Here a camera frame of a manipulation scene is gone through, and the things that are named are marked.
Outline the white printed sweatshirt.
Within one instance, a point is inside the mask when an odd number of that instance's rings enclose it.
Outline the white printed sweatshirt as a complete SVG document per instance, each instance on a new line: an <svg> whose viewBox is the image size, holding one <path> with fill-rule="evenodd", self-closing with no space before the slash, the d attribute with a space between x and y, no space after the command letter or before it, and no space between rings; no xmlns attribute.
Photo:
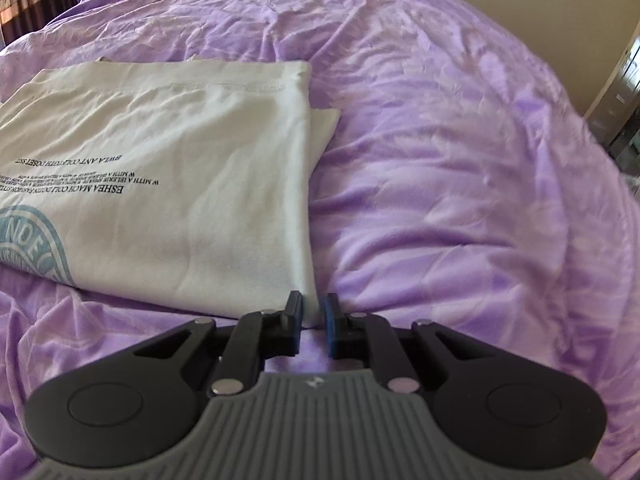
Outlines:
<svg viewBox="0 0 640 480"><path fill-rule="evenodd" d="M88 292L239 318L300 292L318 321L308 218L340 114L302 61L87 62L1 107L1 260Z"/></svg>

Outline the cream wooden door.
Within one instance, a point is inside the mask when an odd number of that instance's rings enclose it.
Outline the cream wooden door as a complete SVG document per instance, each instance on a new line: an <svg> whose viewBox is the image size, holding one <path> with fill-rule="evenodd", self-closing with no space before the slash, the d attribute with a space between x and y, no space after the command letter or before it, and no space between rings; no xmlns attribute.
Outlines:
<svg viewBox="0 0 640 480"><path fill-rule="evenodd" d="M608 148L623 129L639 103L639 26L585 114L585 121L604 148Z"/></svg>

